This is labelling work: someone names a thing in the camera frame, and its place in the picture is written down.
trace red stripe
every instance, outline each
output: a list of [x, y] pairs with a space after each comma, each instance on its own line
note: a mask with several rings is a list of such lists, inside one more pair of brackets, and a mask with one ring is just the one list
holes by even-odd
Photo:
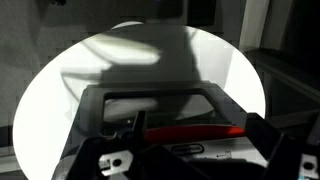
[[192, 125], [149, 129], [145, 139], [149, 143], [177, 144], [245, 136], [244, 129], [236, 126]]

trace black mechanism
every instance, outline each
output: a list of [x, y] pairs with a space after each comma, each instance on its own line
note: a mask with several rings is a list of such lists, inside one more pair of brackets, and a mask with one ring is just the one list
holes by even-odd
[[[176, 179], [287, 179], [297, 180], [303, 154], [319, 161], [318, 145], [297, 142], [281, 134], [259, 115], [246, 113], [222, 89], [211, 83], [175, 84], [175, 86], [103, 87], [89, 86], [83, 93], [78, 113], [69, 135], [62, 158], [75, 154], [76, 158], [67, 180], [108, 179], [122, 173], [129, 180]], [[157, 97], [176, 94], [201, 94], [219, 116], [243, 127], [247, 137], [269, 161], [262, 167], [245, 160], [191, 160], [183, 161], [162, 145], [148, 144], [144, 140], [147, 112], [137, 112], [132, 128], [117, 130], [114, 136], [99, 134], [103, 127], [104, 101], [108, 98]], [[303, 167], [316, 167], [312, 162]]]

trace screw hole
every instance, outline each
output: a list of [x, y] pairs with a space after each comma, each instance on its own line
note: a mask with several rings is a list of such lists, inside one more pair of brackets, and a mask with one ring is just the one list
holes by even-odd
[[303, 167], [304, 167], [306, 170], [312, 170], [312, 169], [314, 168], [314, 165], [313, 165], [313, 163], [311, 163], [311, 162], [305, 162], [305, 163], [303, 164]]
[[115, 167], [118, 167], [122, 164], [122, 161], [121, 159], [116, 159], [112, 162], [112, 165], [115, 166]]

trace gray surface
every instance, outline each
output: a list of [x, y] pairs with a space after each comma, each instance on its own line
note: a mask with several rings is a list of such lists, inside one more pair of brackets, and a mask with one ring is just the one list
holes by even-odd
[[[150, 0], [67, 0], [63, 7], [49, 2], [0, 1], [0, 126], [13, 123], [27, 86], [65, 49], [121, 22], [157, 18], [155, 1]], [[216, 18], [220, 20], [216, 30], [211, 28], [235, 45], [240, 38], [244, 2], [218, 1]]]

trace red plastic part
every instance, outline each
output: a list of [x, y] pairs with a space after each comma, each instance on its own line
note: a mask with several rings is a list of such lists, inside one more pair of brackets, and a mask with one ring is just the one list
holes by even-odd
[[237, 126], [192, 125], [149, 129], [145, 140], [149, 143], [178, 144], [244, 136], [244, 129]]

